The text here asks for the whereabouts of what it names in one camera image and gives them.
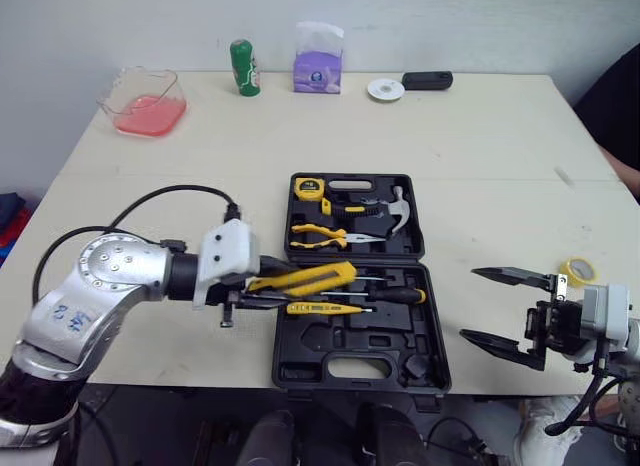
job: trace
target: red cloth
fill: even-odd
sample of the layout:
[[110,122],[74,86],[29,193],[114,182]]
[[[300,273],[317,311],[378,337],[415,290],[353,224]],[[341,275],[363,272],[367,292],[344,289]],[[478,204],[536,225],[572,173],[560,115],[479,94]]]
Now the red cloth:
[[11,224],[0,234],[0,248],[6,248],[11,241],[15,241],[22,233],[27,223],[31,218],[31,213],[25,208],[22,208],[18,214],[15,215]]

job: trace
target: hammer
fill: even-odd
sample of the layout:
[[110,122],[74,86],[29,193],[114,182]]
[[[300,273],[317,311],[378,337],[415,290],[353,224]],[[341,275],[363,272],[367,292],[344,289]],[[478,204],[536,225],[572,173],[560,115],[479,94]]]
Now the hammer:
[[409,221],[409,213],[411,211],[409,208],[409,202],[402,197],[402,186],[394,186],[393,193],[396,195],[396,200],[393,203],[381,201],[381,203],[387,205],[391,216],[400,216],[400,219],[391,230],[391,237],[395,236],[400,228],[407,224],[407,221]]
[[394,186],[393,193],[396,196],[396,200],[392,203],[389,201],[381,201],[379,199],[363,199],[362,204],[364,206],[342,206],[331,203],[327,198],[322,197],[322,214],[327,216],[334,216],[337,218],[355,218],[358,216],[400,216],[400,219],[391,230],[389,237],[395,236],[395,234],[402,228],[407,221],[409,221],[409,215],[411,208],[409,202],[402,197],[402,186]]

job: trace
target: white table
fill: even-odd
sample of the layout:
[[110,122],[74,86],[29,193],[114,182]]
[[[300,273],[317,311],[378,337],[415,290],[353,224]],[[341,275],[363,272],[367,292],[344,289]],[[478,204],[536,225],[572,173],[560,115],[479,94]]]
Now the white table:
[[[231,73],[181,73],[189,102],[168,136],[117,133],[99,111],[0,270],[0,360],[30,308],[30,281],[47,245],[63,232],[106,224],[158,187],[199,183],[243,207],[261,252],[282,256],[289,177],[297,171],[406,173],[413,179],[453,378],[453,393],[583,392],[590,375],[550,354],[545,372],[493,358],[458,335],[478,329],[523,339],[527,308],[545,293],[470,274],[483,266],[555,272],[572,255],[590,258],[601,282],[639,288],[639,209],[546,76],[457,74],[446,92],[370,100],[366,84],[388,74],[346,74],[339,96],[294,94],[289,74],[264,74],[255,98],[237,94]],[[171,193],[123,227],[150,238],[184,238],[197,251],[223,202]],[[82,244],[54,256],[43,291],[69,272]],[[189,304],[145,303],[92,381],[271,387],[275,312],[235,314]]]

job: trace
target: tool case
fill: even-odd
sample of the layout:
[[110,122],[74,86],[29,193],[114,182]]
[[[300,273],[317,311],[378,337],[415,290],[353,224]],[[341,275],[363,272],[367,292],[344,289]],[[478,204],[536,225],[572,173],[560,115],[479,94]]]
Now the tool case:
[[[319,194],[335,205],[335,214],[323,214],[320,197],[300,200],[296,184],[300,178],[323,181]],[[342,248],[329,245],[320,249],[292,247],[292,242],[318,243],[326,240],[317,232],[293,233],[291,227],[312,223],[347,233],[388,237],[400,218],[385,213],[385,203],[376,203],[377,215],[343,214],[343,205],[363,201],[394,202],[396,191],[409,203],[409,218],[386,241],[348,243]],[[428,269],[419,263],[424,241],[418,223],[411,179],[399,174],[296,173],[291,177],[284,240],[288,259],[300,267],[313,267],[337,261],[350,261],[358,277],[380,277],[386,281],[356,280],[338,288],[344,292],[365,292],[371,288],[403,286],[422,289],[427,299],[407,305],[371,301],[365,296],[325,296],[326,301],[374,309],[374,312],[323,316],[289,315],[278,311],[273,355],[273,382],[290,392],[343,390],[403,392],[411,395],[442,395],[451,387],[436,300]],[[334,360],[360,359],[377,363],[378,379],[340,376],[331,373]]]

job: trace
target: yellow pliers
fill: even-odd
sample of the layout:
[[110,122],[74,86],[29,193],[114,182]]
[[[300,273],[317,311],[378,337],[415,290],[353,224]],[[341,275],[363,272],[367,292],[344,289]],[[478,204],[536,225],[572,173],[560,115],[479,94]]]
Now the yellow pliers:
[[319,249],[326,246],[338,246],[346,248],[348,243],[372,243],[375,241],[386,241],[386,238],[369,236],[368,234],[347,233],[344,229],[332,230],[316,224],[298,224],[291,226],[292,233],[319,233],[324,234],[329,239],[319,243],[299,243],[291,241],[289,245],[293,248]]

